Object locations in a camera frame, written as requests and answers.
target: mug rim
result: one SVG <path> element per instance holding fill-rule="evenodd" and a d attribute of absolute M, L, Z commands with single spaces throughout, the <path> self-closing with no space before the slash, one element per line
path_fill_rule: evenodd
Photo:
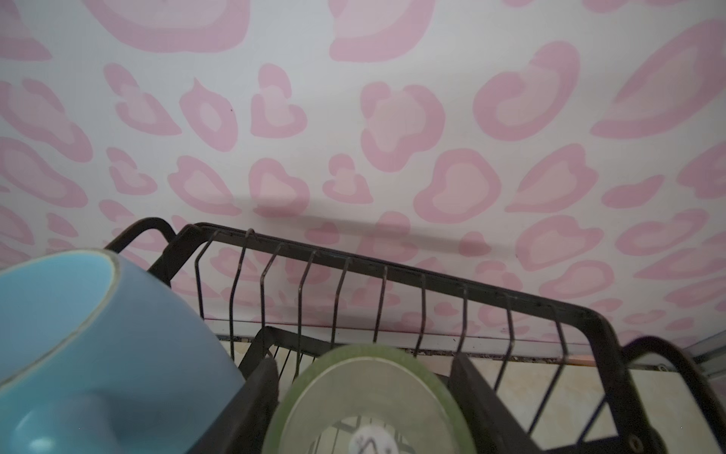
<path fill-rule="evenodd" d="M 108 285 L 108 288 L 106 289 L 106 292 L 101 298 L 101 301 L 99 301 L 98 305 L 96 305 L 95 308 L 89 313 L 88 317 L 86 317 L 81 323 L 78 324 L 78 326 L 71 332 L 69 332 L 66 337 L 58 341 L 50 350 L 43 353 L 41 356 L 37 357 L 33 362 L 30 364 L 25 365 L 24 367 L 18 369 L 15 371 L 12 375 L 4 379 L 3 381 L 0 381 L 0 392 L 5 391 L 9 387 L 11 387 L 15 382 L 20 381 L 20 379 L 26 377 L 27 375 L 31 374 L 35 369 L 40 368 L 47 360 L 49 360 L 51 357 L 56 355 L 59 351 L 61 351 L 63 348 L 65 348 L 68 344 L 70 344 L 73 339 L 78 337 L 81 333 L 83 333 L 86 328 L 88 328 L 103 312 L 104 309 L 106 309 L 106 306 L 108 306 L 108 303 L 111 299 L 111 296 L 115 293 L 116 288 L 118 287 L 118 281 L 120 277 L 120 267 L 121 267 L 121 261 L 118 259 L 118 254 L 109 251 L 108 249 L 93 249 L 93 248 L 84 248 L 84 249 L 70 249 L 68 251 L 58 251 L 51 254 L 46 254 L 44 256 L 36 257 L 34 259 L 27 260 L 25 262 L 21 262 L 15 265 L 12 265 L 11 267 L 7 267 L 6 269 L 0 270 L 0 277 L 2 277 L 5 274 L 9 274 L 10 272 L 13 272 L 19 268 L 27 267 L 28 265 L 31 265 L 35 262 L 40 262 L 43 260 L 47 260 L 49 257 L 53 256 L 59 256 L 59 255 L 71 255 L 71 254 L 97 254 L 100 256 L 103 256 L 105 259 L 107 259 L 111 265 L 111 281 Z"/>

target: wire rack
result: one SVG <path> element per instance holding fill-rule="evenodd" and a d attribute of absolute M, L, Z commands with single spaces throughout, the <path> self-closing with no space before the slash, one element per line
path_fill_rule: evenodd
<path fill-rule="evenodd" d="M 375 328 L 370 339 L 374 343 L 379 338 L 386 284 L 389 282 L 400 283 L 421 290 L 421 326 L 415 347 L 411 351 L 414 356 L 421 353 L 422 340 L 426 334 L 427 292 L 441 293 L 461 299 L 462 319 L 461 332 L 458 336 L 459 341 L 457 348 L 453 352 L 454 359 L 451 372 L 448 377 L 442 376 L 441 379 L 446 382 L 450 392 L 459 404 L 468 422 L 477 451 L 480 453 L 542 452 L 537 444 L 532 441 L 531 435 L 542 418 L 542 414 L 568 360 L 568 344 L 563 333 L 563 326 L 574 327 L 587 338 L 604 393 L 602 400 L 596 406 L 595 411 L 574 443 L 548 452 L 558 454 L 666 452 L 660 436 L 648 423 L 648 418 L 628 369 L 628 364 L 650 353 L 658 354 L 670 361 L 674 369 L 680 373 L 701 409 L 717 444 L 723 452 L 726 452 L 726 415 L 713 391 L 698 372 L 696 364 L 679 348 L 655 337 L 639 338 L 621 348 L 608 321 L 596 311 L 586 307 L 370 257 L 262 235 L 252 229 L 238 230 L 216 224 L 189 224 L 179 234 L 176 234 L 163 219 L 146 218 L 124 230 L 107 245 L 107 249 L 120 253 L 136 237 L 151 229 L 160 231 L 168 241 L 168 245 L 148 271 L 166 285 L 171 284 L 174 275 L 201 247 L 195 257 L 194 265 L 199 313 L 203 319 L 205 318 L 205 306 L 199 267 L 201 258 L 214 242 L 226 243 L 241 248 L 237 273 L 229 296 L 228 339 L 233 360 L 235 356 L 234 343 L 240 340 L 234 334 L 233 301 L 245 254 L 248 250 L 271 254 L 261 273 L 259 282 L 261 329 L 250 343 L 245 356 L 239 364 L 239 369 L 246 379 L 245 386 L 189 453 L 254 453 L 260 451 L 267 424 L 277 406 L 278 381 L 285 372 L 286 367 L 288 367 L 288 362 L 293 361 L 290 363 L 290 367 L 294 364 L 294 379 L 300 373 L 301 363 L 304 358 L 309 357 L 312 362 L 315 358 L 339 345 L 339 343 L 336 343 L 339 300 L 346 276 L 349 273 L 381 279 Z M 270 267 L 280 257 L 301 260 L 306 263 L 298 284 L 297 332 L 275 328 L 266 321 L 266 300 L 264 296 L 269 289 L 266 288 L 265 278 Z M 305 282 L 313 264 L 341 270 L 337 291 L 335 292 L 333 322 L 329 340 L 303 336 L 303 306 L 305 305 L 303 296 L 305 294 Z M 508 346 L 493 386 L 487 384 L 466 353 L 462 352 L 462 347 L 467 338 L 468 312 L 472 310 L 472 305 L 478 307 L 481 304 L 499 307 L 504 309 L 507 314 Z M 514 346 L 517 341 L 513 325 L 513 312 L 520 312 L 554 322 L 561 347 L 561 355 L 559 355 L 555 373 L 547 385 L 529 427 L 525 428 L 514 419 L 510 411 L 497 397 L 497 391 L 502 384 L 507 365 L 512 360 Z M 282 363 L 282 369 L 278 372 L 277 353 L 281 348 L 287 353 Z M 603 439 L 586 440 L 590 429 L 603 412 L 605 406 L 609 407 L 617 435 Z M 336 429 L 338 432 L 340 430 L 351 432 L 355 428 L 355 424 L 341 422 Z M 317 445 L 311 446 L 311 450 L 313 448 L 317 450 L 319 440 L 320 438 Z M 403 452 L 409 451 L 405 444 L 400 444 L 399 447 Z"/>

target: pink and white wall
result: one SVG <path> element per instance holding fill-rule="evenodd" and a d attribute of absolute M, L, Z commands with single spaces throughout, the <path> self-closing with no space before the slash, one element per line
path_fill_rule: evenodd
<path fill-rule="evenodd" d="M 3 266 L 161 216 L 581 304 L 623 342 L 726 326 L 722 0 L 2 0 L 0 24 Z M 238 254 L 203 259 L 212 317 Z M 245 261 L 239 320 L 266 260 Z M 274 321 L 302 269 L 273 267 Z M 325 325 L 339 274 L 311 273 Z M 366 328 L 380 281 L 356 279 L 342 323 Z M 195 300 L 191 269 L 174 288 Z M 391 285 L 384 329 L 415 331 L 418 298 Z M 428 331 L 460 329 L 458 301 L 428 303 Z M 469 331 L 505 324 L 483 308 Z"/>

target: wall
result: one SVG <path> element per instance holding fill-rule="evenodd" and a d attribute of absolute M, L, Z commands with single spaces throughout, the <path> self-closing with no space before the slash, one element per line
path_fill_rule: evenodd
<path fill-rule="evenodd" d="M 161 216 L 593 307 L 623 342 L 724 325 L 720 0 L 5 0 L 0 20 L 6 265 Z M 238 254 L 203 259 L 211 317 Z M 244 263 L 239 320 L 266 260 Z M 295 320 L 302 268 L 273 267 L 274 321 Z M 328 324 L 338 274 L 312 273 L 305 321 Z M 380 281 L 346 282 L 343 324 L 369 327 Z M 174 288 L 195 300 L 191 268 Z M 458 332 L 458 301 L 428 303 L 430 332 Z M 384 329 L 415 330 L 419 304 L 391 286 Z M 505 336 L 501 312 L 470 318 Z"/>

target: light blue cup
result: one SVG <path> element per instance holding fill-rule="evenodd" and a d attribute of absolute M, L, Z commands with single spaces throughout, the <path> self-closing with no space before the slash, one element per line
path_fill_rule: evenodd
<path fill-rule="evenodd" d="M 0 272 L 0 453 L 185 453 L 243 382 L 199 316 L 113 252 Z"/>

